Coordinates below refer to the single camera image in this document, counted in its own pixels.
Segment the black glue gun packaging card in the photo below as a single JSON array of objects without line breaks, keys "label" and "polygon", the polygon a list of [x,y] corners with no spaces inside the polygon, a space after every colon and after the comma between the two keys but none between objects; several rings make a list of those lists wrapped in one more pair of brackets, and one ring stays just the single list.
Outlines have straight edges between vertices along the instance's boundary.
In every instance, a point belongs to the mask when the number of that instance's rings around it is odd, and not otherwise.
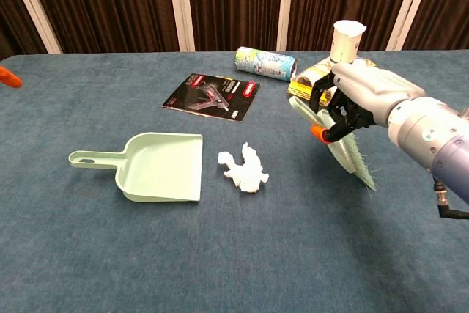
[{"label": "black glue gun packaging card", "polygon": [[241,122],[260,84],[223,76],[190,74],[166,99],[164,108]]}]

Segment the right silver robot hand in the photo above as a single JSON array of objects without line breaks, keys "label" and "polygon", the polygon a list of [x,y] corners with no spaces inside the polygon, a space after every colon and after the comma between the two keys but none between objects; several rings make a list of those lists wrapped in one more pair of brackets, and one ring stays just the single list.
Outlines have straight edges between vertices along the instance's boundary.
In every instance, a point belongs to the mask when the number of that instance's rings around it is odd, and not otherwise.
[{"label": "right silver robot hand", "polygon": [[388,126],[391,111],[402,101],[425,96],[425,91],[389,70],[349,63],[335,64],[331,72],[313,84],[310,109],[319,111],[323,92],[335,87],[327,111],[330,128],[315,125],[313,135],[325,144],[341,140],[354,130],[371,125]]}]

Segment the light green plastic dustpan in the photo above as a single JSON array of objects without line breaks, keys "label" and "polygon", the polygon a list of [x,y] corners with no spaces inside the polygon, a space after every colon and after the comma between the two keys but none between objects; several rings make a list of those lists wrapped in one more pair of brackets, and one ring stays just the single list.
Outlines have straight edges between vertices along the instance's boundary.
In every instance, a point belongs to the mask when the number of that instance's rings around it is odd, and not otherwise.
[{"label": "light green plastic dustpan", "polygon": [[115,171],[115,183],[133,202],[198,202],[203,137],[191,133],[140,133],[121,152],[77,150],[75,168]]}]

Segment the light green hand broom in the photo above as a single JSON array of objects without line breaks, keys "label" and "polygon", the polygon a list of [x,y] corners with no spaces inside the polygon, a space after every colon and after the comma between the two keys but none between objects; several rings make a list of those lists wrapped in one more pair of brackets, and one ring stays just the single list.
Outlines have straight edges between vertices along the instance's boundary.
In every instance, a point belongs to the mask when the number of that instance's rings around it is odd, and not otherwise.
[{"label": "light green hand broom", "polygon": [[[315,113],[296,96],[289,98],[289,104],[310,124],[310,128],[331,128],[335,124],[326,109],[321,109],[318,113]],[[376,190],[373,176],[364,162],[353,133],[349,133],[339,141],[328,144],[328,149],[343,169],[349,174],[354,174],[368,188],[373,191]]]}]

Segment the blue felt table mat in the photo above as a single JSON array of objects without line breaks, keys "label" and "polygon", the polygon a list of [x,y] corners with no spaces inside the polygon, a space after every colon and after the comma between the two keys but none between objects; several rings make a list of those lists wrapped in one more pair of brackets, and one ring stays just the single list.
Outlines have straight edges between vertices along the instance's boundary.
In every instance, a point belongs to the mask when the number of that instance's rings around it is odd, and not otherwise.
[{"label": "blue felt table mat", "polygon": [[[356,132],[377,185],[346,173],[287,84],[231,52],[12,56],[0,86],[0,313],[469,313],[469,221],[438,215],[432,178],[378,126]],[[254,81],[243,121],[164,108],[192,73]],[[75,150],[200,133],[201,200],[136,203]],[[218,154],[256,150],[256,193]]]}]

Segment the blue green drink can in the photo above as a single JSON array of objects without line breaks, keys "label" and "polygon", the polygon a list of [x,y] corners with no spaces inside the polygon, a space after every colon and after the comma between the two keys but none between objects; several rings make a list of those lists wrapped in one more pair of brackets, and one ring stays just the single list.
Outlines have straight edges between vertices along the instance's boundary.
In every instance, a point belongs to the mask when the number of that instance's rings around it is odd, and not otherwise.
[{"label": "blue green drink can", "polygon": [[239,47],[234,55],[237,70],[281,81],[291,81],[297,72],[298,61],[292,56],[259,49]]}]

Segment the white screen frame post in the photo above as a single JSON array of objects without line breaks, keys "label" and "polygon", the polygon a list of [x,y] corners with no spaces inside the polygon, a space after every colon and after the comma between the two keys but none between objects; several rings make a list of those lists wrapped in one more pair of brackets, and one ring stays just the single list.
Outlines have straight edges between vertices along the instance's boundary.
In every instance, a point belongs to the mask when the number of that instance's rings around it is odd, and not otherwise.
[{"label": "white screen frame post", "polygon": [[405,24],[405,20],[407,19],[408,13],[410,11],[410,7],[413,3],[413,0],[402,0],[399,13],[394,23],[393,30],[391,32],[391,36],[388,40],[388,44],[386,46],[387,51],[395,51],[397,42],[399,39],[399,35],[402,32],[402,29]]},{"label": "white screen frame post", "polygon": [[62,54],[62,47],[40,0],[22,0],[49,54]]},{"label": "white screen frame post", "polygon": [[291,0],[280,0],[278,13],[278,31],[276,50],[285,51],[287,46],[287,36],[289,28]]},{"label": "white screen frame post", "polygon": [[179,50],[182,52],[195,52],[193,22],[190,0],[171,0]]}]

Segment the yellow snack package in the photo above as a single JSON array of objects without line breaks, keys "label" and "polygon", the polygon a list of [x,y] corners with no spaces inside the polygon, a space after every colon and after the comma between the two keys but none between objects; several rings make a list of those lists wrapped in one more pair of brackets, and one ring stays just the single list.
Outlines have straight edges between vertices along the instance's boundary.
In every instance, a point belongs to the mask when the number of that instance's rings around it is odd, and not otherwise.
[{"label": "yellow snack package", "polygon": [[[330,58],[325,58],[311,67],[307,67],[304,71],[297,74],[291,80],[287,92],[309,102],[311,99],[312,87],[314,83],[329,74],[332,66],[334,65],[335,63]],[[364,67],[377,66],[377,64],[371,59],[363,57],[356,57],[352,62],[352,65]],[[321,107],[327,107],[335,91],[336,87],[333,87],[328,89],[326,92],[323,92],[320,96],[319,105]]]}]

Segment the white paper cup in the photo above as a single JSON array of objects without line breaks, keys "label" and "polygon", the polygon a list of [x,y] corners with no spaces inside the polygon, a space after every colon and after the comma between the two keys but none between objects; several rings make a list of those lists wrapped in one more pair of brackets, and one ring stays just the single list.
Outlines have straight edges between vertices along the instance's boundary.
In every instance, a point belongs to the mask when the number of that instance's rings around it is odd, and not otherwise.
[{"label": "white paper cup", "polygon": [[352,64],[357,57],[358,47],[367,26],[358,21],[339,20],[333,24],[333,39],[330,48],[329,65]]}]

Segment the white paper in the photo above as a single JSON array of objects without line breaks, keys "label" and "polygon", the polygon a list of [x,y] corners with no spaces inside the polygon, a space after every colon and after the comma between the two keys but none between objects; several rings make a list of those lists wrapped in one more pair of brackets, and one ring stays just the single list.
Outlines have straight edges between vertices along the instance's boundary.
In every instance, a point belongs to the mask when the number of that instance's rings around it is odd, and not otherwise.
[{"label": "white paper", "polygon": [[231,179],[242,192],[256,193],[261,183],[269,180],[270,175],[263,172],[260,158],[248,142],[242,145],[241,154],[244,160],[242,165],[236,164],[233,155],[228,151],[218,154],[218,164],[228,168],[223,175]]}]

